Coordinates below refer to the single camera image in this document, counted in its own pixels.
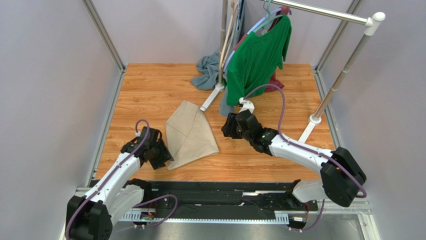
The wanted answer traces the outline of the beige linen napkin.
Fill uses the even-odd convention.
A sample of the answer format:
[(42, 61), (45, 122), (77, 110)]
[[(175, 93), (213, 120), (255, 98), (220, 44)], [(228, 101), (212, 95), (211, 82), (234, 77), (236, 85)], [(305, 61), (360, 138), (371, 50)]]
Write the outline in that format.
[(192, 102), (182, 101), (165, 122), (165, 131), (167, 147), (173, 157), (167, 167), (169, 171), (220, 153), (204, 112)]

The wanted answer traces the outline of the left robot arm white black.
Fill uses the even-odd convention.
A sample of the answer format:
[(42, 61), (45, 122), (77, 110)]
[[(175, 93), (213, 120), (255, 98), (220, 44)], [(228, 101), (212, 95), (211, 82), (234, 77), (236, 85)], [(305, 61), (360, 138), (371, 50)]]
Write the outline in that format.
[(154, 170), (173, 161), (159, 129), (145, 126), (122, 146), (112, 167), (83, 196), (74, 195), (67, 203), (64, 236), (67, 240), (108, 240), (115, 224), (132, 208), (150, 205), (152, 184), (130, 179), (144, 163)]

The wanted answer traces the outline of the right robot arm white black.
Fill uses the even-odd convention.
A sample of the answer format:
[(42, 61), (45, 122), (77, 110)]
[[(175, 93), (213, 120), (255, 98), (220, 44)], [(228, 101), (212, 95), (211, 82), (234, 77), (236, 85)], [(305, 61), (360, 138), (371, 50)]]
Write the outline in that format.
[(257, 152), (290, 160), (319, 175), (314, 180), (295, 180), (288, 190), (299, 202), (329, 199), (350, 207), (354, 199), (365, 198), (367, 176), (344, 147), (335, 150), (314, 147), (263, 127), (249, 110), (229, 113), (221, 128), (225, 137), (244, 139)]

